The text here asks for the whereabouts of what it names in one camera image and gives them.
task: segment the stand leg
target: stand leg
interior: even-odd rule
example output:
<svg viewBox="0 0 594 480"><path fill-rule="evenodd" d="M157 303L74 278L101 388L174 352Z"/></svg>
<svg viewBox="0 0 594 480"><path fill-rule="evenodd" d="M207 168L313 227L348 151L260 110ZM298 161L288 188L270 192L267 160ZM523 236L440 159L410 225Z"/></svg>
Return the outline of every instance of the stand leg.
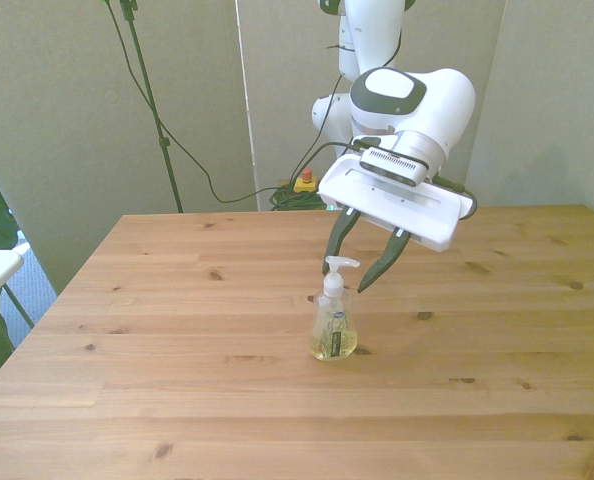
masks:
<svg viewBox="0 0 594 480"><path fill-rule="evenodd" d="M30 317L26 313L26 310L24 310L24 307L21 306L21 303L19 303L19 300L17 300L17 297L15 297L13 292L10 290L10 288L8 288L8 285L6 285L5 283L4 283L4 290L6 290L6 293L10 297L10 300L15 305L15 308L17 308L17 311L21 314L22 317L24 317L24 320L26 320L26 323L32 330L33 327L35 326L35 324L33 323L33 321L30 319Z"/></svg>

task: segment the pump dispenser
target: pump dispenser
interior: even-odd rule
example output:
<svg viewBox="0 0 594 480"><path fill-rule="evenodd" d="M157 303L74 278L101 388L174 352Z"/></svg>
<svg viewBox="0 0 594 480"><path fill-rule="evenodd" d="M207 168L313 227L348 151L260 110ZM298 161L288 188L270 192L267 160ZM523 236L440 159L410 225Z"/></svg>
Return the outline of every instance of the pump dispenser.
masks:
<svg viewBox="0 0 594 480"><path fill-rule="evenodd" d="M346 257L326 257L330 272L324 288L313 299L317 306L315 326L310 336L310 353L319 360L346 358L357 347L357 331L352 318L352 295L344 289L339 267L358 267L359 262Z"/></svg>

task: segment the wall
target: wall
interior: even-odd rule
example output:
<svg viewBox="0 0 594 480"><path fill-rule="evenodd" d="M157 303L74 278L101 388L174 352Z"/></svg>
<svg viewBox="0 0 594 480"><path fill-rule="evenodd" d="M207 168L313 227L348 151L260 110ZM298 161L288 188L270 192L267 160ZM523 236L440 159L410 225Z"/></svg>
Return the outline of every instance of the wall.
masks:
<svg viewBox="0 0 594 480"><path fill-rule="evenodd" d="M594 0L513 0L468 184L483 204L594 209Z"/></svg>
<svg viewBox="0 0 594 480"><path fill-rule="evenodd" d="M492 64L504 0L419 0L407 12L398 68L411 72L452 67L471 79L477 106L446 177L466 178L479 112ZM258 184L288 178L314 140L313 102L331 93L339 76L339 20L314 0L238 0ZM339 91L348 91L343 80ZM321 177L334 161L332 150L313 163ZM264 197L262 208L268 203Z"/></svg>
<svg viewBox="0 0 594 480"><path fill-rule="evenodd" d="M139 0L135 15L160 116L223 197L252 192L234 0ZM0 190L57 291L122 214L176 211L131 82L104 3L0 2ZM255 208L212 200L201 171L171 152L186 211Z"/></svg>

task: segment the wooden table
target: wooden table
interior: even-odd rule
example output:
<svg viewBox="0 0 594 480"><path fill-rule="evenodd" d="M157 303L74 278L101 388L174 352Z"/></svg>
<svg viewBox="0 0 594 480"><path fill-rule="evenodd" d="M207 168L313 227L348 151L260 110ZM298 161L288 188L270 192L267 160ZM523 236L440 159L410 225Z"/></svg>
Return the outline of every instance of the wooden table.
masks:
<svg viewBox="0 0 594 480"><path fill-rule="evenodd" d="M127 216L0 371L0 479L594 480L594 213L482 208L308 353L334 212ZM360 222L356 287L387 232Z"/></svg>

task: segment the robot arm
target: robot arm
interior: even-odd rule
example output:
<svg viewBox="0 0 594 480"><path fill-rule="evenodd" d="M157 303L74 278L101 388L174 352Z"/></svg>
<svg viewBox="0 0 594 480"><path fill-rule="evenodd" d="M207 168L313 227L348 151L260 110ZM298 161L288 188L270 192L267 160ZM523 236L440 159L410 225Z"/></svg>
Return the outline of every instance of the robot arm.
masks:
<svg viewBox="0 0 594 480"><path fill-rule="evenodd" d="M326 254L339 253L343 236L359 217L393 232L360 291L395 262L409 239L436 251L447 249L457 222L472 204L470 198L432 184L470 120L472 84L456 70L405 73L389 63L400 41L404 10L412 3L320 1L326 13L345 12L340 71L353 85L349 94L319 99L313 123L321 127L330 104L324 134L340 142L352 135L364 147L341 157L338 150L338 160L320 183L322 199L343 208L338 222L344 225L333 229Z"/></svg>

